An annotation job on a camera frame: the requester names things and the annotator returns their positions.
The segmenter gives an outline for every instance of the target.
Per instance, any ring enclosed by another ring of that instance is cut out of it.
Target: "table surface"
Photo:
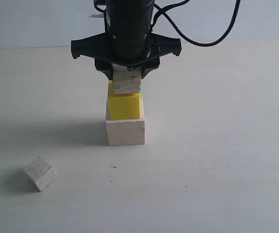
[[[70,48],[0,50],[0,233],[279,233],[279,39],[163,57],[145,145],[108,146],[107,84]]]

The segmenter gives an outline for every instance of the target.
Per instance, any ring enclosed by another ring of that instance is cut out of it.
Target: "wooden block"
[[[140,92],[142,71],[114,71],[113,90],[115,95]]]
[[[50,164],[38,157],[35,161],[24,168],[28,178],[36,185],[39,191],[43,191],[52,183],[56,174]]]
[[[141,97],[141,118],[111,120],[109,105],[106,107],[106,129],[110,146],[141,145],[145,143],[145,113]]]
[[[108,85],[108,104],[112,120],[140,118],[140,94],[116,95],[112,81],[109,81]]]

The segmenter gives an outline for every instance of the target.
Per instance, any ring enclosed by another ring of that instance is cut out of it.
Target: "white wall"
[[[180,0],[156,0],[160,6]],[[217,39],[226,29],[235,0],[191,0],[169,13],[197,41]],[[70,40],[103,32],[92,0],[0,0],[0,48],[69,46]],[[178,37],[163,17],[154,30]],[[279,0],[242,0],[227,39],[279,37]]]

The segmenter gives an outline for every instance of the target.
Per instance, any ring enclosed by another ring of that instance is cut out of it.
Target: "black cylindrical housing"
[[[107,35],[119,59],[134,60],[148,53],[145,43],[153,6],[154,0],[106,0]]]

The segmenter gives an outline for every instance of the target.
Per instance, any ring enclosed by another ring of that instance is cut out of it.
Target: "yellow foam cube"
[[[112,81],[108,86],[111,120],[140,119],[140,93],[115,95]]]

